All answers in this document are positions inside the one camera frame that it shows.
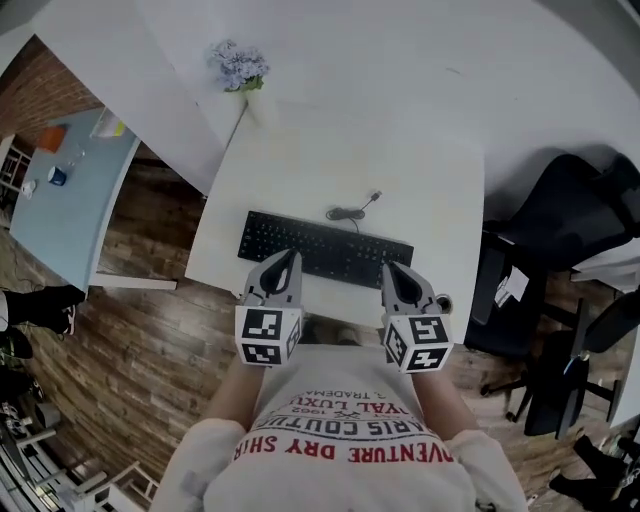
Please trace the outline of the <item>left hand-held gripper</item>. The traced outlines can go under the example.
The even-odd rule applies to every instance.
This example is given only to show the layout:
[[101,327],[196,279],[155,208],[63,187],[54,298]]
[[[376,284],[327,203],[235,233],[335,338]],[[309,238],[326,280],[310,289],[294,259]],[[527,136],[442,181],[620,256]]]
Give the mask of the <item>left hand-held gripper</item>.
[[235,344],[246,365],[286,365],[303,330],[302,256],[275,253],[248,274],[244,304],[235,311]]

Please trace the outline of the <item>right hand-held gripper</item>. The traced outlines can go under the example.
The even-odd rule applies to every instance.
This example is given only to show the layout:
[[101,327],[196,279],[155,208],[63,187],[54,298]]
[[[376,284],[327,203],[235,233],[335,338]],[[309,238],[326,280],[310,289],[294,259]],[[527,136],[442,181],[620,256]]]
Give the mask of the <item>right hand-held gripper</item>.
[[404,374],[441,370],[452,349],[449,314],[442,314],[431,284],[412,268],[385,263],[382,268],[386,363]]

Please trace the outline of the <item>black keyboard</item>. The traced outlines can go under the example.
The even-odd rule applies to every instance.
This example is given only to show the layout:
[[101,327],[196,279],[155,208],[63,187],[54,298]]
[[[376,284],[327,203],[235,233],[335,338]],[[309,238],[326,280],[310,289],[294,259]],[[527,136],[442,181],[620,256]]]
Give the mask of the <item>black keyboard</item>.
[[283,250],[302,256],[306,274],[371,289],[382,285],[382,267],[409,266],[414,248],[402,242],[271,213],[247,214],[237,256],[262,262]]

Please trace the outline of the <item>person's left forearm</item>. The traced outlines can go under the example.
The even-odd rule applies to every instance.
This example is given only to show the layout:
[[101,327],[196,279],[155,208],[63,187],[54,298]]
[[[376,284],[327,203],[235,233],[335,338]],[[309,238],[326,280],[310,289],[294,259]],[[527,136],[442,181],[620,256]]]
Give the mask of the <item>person's left forearm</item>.
[[248,431],[254,421],[264,373],[265,367],[246,365],[235,357],[202,418],[232,421]]

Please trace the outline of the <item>person's right forearm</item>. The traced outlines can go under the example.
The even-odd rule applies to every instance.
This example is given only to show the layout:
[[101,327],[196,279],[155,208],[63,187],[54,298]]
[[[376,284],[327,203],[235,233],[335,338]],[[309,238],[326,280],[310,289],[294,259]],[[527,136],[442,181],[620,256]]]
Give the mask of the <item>person's right forearm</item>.
[[426,426],[442,440],[449,441],[461,432],[480,429],[444,370],[413,373],[411,380]]

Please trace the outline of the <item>white paper tag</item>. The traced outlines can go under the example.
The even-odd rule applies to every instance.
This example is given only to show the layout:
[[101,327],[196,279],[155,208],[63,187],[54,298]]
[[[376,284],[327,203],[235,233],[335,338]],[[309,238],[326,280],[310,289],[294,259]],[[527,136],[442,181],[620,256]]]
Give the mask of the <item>white paper tag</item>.
[[494,297],[494,303],[498,308],[503,307],[510,299],[520,302],[528,285],[529,278],[517,267],[513,266],[511,272],[498,285]]

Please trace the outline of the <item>white desk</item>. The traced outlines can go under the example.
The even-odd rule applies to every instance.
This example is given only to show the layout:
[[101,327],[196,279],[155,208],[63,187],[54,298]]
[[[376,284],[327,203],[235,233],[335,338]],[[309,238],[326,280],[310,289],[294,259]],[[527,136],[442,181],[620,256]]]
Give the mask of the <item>white desk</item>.
[[186,274],[239,293],[252,267],[238,257],[250,211],[322,223],[335,206],[363,208],[360,231],[413,247],[413,268],[451,298],[451,329],[462,342],[479,258],[484,165],[477,152],[452,142],[391,142],[318,124],[262,130],[243,121],[208,195]]
[[640,286],[640,246],[606,251],[578,264],[570,280],[575,283],[599,281],[627,293]]

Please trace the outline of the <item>white vase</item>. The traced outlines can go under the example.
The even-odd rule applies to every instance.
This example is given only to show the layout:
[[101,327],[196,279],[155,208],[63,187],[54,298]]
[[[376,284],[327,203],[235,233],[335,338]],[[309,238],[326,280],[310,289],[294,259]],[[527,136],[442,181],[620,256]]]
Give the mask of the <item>white vase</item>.
[[254,89],[245,92],[247,105],[255,122],[262,127],[278,123],[278,108],[275,99],[266,90]]

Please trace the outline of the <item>person's white printed shirt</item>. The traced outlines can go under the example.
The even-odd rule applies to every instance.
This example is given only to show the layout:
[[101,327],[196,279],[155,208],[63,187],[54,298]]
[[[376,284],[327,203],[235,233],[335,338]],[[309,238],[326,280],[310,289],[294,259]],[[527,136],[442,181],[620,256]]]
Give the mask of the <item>person's white printed shirt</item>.
[[150,512],[528,512],[501,445],[442,440],[411,375],[372,347],[301,345],[265,369],[248,431],[201,419]]

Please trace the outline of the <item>blue artificial flower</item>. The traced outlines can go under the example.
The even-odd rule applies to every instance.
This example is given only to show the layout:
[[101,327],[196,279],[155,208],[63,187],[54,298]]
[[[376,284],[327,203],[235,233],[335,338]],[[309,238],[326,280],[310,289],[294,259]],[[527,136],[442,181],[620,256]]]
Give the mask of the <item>blue artificial flower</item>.
[[260,90],[270,67],[255,46],[240,46],[231,39],[212,45],[206,56],[208,68],[215,72],[216,84],[224,92]]

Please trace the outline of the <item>light blue table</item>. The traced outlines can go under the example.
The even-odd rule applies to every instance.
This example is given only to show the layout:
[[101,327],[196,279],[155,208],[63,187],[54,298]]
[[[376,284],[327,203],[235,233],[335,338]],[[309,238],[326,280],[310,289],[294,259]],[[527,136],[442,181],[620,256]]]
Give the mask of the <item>light blue table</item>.
[[[129,129],[120,137],[91,138],[103,108],[74,113],[49,122],[64,124],[65,138],[55,154],[35,150],[25,180],[36,180],[32,197],[19,197],[10,235],[33,257],[67,283],[86,292],[91,286],[174,290],[168,279],[136,278],[98,271],[106,231],[126,173],[140,140]],[[66,169],[76,144],[83,160]],[[67,174],[64,186],[47,181],[52,166]]]

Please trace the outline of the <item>white yellow packet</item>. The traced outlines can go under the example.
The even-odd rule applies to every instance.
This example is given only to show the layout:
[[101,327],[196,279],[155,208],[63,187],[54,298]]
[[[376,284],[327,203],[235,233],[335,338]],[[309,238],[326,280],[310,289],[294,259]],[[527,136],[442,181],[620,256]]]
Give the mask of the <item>white yellow packet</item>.
[[126,125],[109,108],[104,107],[92,129],[90,137],[115,138],[122,136],[126,130]]

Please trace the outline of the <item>orange box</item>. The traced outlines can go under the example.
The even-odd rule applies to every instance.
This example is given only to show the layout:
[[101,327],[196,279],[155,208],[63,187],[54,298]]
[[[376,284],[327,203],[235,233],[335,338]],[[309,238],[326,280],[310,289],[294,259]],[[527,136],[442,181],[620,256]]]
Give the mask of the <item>orange box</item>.
[[37,148],[41,151],[55,154],[60,148],[67,128],[64,124],[46,127],[40,134],[37,142]]

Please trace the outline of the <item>white metal rack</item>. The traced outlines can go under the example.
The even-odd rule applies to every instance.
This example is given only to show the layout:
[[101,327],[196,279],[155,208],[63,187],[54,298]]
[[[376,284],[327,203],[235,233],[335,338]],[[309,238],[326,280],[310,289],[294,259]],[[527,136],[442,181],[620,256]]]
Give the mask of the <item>white metal rack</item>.
[[42,442],[54,429],[35,435],[32,419],[0,404],[0,508],[7,512],[149,512],[158,482],[139,462],[110,477],[99,471],[80,481],[58,466]]

